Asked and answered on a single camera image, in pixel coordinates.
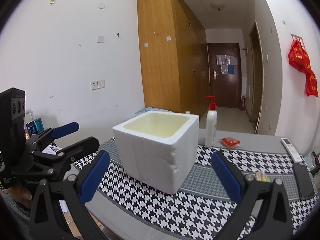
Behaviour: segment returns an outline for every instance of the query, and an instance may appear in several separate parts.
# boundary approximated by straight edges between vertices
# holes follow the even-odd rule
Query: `white remote control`
[[[291,155],[291,158],[293,159],[294,163],[301,163],[302,159],[295,149],[295,147],[292,145],[292,143],[289,141],[288,138],[281,138],[281,141],[284,145],[284,147],[287,149],[288,153]]]

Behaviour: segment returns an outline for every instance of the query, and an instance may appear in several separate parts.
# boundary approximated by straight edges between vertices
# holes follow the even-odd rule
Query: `hand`
[[[14,187],[10,187],[7,190],[9,192],[9,195],[15,202],[24,205],[28,209],[31,209],[32,195],[27,188],[22,187],[22,185],[15,185]]]

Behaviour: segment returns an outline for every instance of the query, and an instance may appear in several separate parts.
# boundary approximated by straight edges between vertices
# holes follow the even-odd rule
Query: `white wall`
[[[291,33],[303,38],[310,57],[311,68],[320,77],[320,33],[299,0],[266,0],[280,41],[282,64],[282,102],[276,135],[290,136],[302,153],[320,151],[320,101],[305,95],[306,76],[288,63]]]
[[[266,0],[249,0],[243,27],[244,45],[248,48],[247,84],[250,85],[250,97],[247,98],[247,110],[249,114],[252,107],[253,89],[252,51],[249,35],[255,21],[263,58],[263,98],[257,133],[274,135],[282,99],[282,61],[276,26]]]
[[[207,43],[238,43],[241,57],[241,96],[246,95],[247,64],[245,58],[243,35],[241,29],[207,29]]]
[[[78,122],[59,146],[87,136],[103,143],[144,106],[137,0],[49,1],[23,0],[2,31],[0,91],[25,90],[27,110],[45,127]],[[91,91],[90,81],[102,79],[106,87]]]

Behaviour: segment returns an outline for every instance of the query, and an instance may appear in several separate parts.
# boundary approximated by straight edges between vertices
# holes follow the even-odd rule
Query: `fire extinguisher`
[[[241,110],[241,111],[244,111],[244,110],[245,110],[245,96],[242,96],[242,97],[241,97],[240,110]]]

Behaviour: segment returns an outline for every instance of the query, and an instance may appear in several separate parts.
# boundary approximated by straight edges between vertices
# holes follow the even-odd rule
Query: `white bottle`
[[[209,111],[207,114],[207,133],[205,136],[205,146],[212,147],[216,138],[218,114],[216,111],[216,104],[214,102],[215,96],[208,96],[206,98],[210,98],[211,103],[209,104]]]

